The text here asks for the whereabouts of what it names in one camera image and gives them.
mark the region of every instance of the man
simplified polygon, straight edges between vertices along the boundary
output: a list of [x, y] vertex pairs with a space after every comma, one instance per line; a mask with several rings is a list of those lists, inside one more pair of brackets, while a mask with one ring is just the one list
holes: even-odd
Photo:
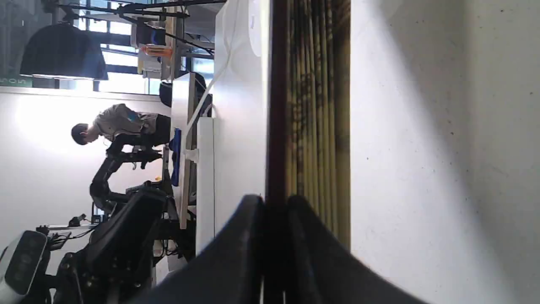
[[100, 135], [114, 141], [119, 134], [148, 135], [153, 146], [169, 143], [171, 118], [157, 113], [138, 113], [121, 103], [100, 113], [91, 125], [79, 123], [71, 129], [71, 137], [80, 145], [93, 142]]

